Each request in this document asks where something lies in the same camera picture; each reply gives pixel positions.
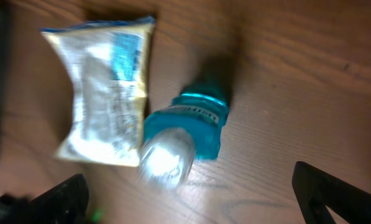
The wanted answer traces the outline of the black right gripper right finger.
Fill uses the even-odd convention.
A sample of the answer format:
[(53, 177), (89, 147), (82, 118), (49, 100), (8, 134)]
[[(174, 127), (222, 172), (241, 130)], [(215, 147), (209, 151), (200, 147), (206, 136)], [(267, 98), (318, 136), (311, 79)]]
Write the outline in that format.
[(306, 224), (334, 223), (330, 210), (348, 223), (371, 223), (371, 194), (303, 161), (291, 183)]

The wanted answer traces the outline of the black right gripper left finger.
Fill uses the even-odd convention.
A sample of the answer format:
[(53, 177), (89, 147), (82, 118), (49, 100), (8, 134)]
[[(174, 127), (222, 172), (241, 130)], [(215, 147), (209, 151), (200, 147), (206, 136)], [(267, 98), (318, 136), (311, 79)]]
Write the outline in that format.
[(0, 224), (82, 224), (88, 202), (88, 183), (75, 174), (32, 200), (0, 196)]

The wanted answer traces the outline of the teal mouthwash bottle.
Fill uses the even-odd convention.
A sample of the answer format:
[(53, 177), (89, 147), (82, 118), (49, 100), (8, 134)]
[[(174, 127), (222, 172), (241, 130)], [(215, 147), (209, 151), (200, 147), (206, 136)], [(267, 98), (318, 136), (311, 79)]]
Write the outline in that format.
[(218, 158), (228, 115), (228, 100), (217, 83), (186, 87), (170, 106), (145, 119), (139, 180), (155, 189), (178, 188), (195, 160)]

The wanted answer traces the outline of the white yellow snack bag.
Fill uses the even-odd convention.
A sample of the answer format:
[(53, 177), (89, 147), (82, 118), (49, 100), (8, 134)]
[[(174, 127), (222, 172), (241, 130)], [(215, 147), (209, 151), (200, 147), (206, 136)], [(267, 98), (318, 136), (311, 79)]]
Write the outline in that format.
[(72, 126), (58, 158), (139, 165), (154, 28), (155, 19), (147, 16), (42, 29), (73, 85)]

